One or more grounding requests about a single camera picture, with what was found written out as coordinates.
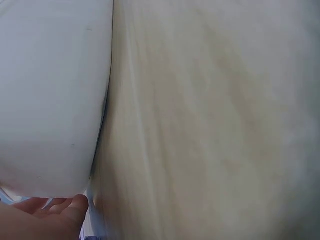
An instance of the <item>hand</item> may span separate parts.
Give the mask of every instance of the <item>hand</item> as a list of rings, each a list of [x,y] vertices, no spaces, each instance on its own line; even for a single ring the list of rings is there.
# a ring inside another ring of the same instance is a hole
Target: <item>hand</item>
[[[0,239],[78,240],[88,210],[84,195],[31,198],[12,205],[0,202]]]

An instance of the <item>white surface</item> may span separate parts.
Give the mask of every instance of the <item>white surface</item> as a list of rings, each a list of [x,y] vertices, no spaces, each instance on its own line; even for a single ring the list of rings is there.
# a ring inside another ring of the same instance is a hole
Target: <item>white surface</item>
[[[88,184],[111,65],[112,0],[0,0],[0,183],[69,197]]]

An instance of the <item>skin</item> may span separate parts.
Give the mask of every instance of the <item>skin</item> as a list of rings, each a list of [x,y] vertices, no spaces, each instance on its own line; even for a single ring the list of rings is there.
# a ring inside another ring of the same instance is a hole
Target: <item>skin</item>
[[[0,202],[0,239],[78,240],[88,210],[84,195],[31,198],[6,205]]]

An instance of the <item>finger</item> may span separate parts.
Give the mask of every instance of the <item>finger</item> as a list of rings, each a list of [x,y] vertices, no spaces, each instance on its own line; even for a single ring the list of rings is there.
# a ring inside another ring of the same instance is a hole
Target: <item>finger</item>
[[[61,214],[63,210],[65,210],[72,203],[73,198],[68,198],[65,202],[59,205],[54,205],[50,208],[48,214]]]
[[[11,206],[27,214],[34,214],[46,205],[47,201],[48,198],[30,198],[22,202],[11,204]]]
[[[47,213],[53,206],[63,204],[67,198],[54,198],[41,212]]]
[[[80,229],[86,218],[89,207],[88,199],[84,195],[77,195],[73,198],[71,204],[61,212],[61,216],[71,220],[75,226]]]

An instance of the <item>mattress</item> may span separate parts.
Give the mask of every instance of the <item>mattress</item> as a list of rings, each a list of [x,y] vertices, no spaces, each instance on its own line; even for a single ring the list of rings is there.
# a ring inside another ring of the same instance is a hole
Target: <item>mattress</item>
[[[0,184],[70,197],[89,178],[110,77],[112,0],[0,0]]]

